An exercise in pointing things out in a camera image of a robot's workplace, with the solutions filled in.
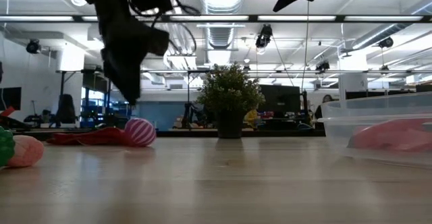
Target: pink ball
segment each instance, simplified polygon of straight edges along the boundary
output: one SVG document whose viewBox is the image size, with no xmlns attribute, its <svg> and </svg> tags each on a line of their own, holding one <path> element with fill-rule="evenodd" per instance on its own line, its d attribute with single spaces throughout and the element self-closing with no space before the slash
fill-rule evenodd
<svg viewBox="0 0 432 224">
<path fill-rule="evenodd" d="M 124 128 L 129 138 L 128 146 L 145 147 L 156 139 L 155 127 L 145 119 L 131 119 Z"/>
<path fill-rule="evenodd" d="M 29 167 L 43 156 L 42 142 L 31 136 L 14 136 L 15 155 L 7 162 L 8 167 Z"/>
</svg>

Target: computer monitor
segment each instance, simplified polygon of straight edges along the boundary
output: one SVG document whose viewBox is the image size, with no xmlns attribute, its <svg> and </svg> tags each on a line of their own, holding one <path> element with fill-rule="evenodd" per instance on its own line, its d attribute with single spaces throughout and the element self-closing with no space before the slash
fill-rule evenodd
<svg viewBox="0 0 432 224">
<path fill-rule="evenodd" d="M 259 111 L 300 112 L 300 87 L 261 85 L 265 103 Z"/>
</svg>

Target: green toy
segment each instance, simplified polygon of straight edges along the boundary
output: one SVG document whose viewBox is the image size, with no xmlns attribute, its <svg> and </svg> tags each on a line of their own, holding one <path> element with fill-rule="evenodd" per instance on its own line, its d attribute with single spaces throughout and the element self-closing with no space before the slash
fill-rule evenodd
<svg viewBox="0 0 432 224">
<path fill-rule="evenodd" d="M 0 167 L 5 166 L 15 154 L 13 136 L 12 132 L 0 127 Z"/>
</svg>

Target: plastic container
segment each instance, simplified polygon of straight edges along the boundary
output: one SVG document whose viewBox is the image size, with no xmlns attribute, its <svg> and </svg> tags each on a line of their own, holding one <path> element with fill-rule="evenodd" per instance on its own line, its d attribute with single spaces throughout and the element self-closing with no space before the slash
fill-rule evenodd
<svg viewBox="0 0 432 224">
<path fill-rule="evenodd" d="M 334 101 L 322 111 L 319 121 L 338 153 L 432 166 L 432 92 Z"/>
</svg>

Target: plant pot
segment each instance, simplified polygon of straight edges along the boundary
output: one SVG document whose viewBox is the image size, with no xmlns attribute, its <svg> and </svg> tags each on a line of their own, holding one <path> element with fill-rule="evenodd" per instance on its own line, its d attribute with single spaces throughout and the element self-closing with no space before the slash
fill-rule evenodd
<svg viewBox="0 0 432 224">
<path fill-rule="evenodd" d="M 217 134 L 219 138 L 241 138 L 245 114 L 243 111 L 221 111 L 216 113 Z"/>
</svg>

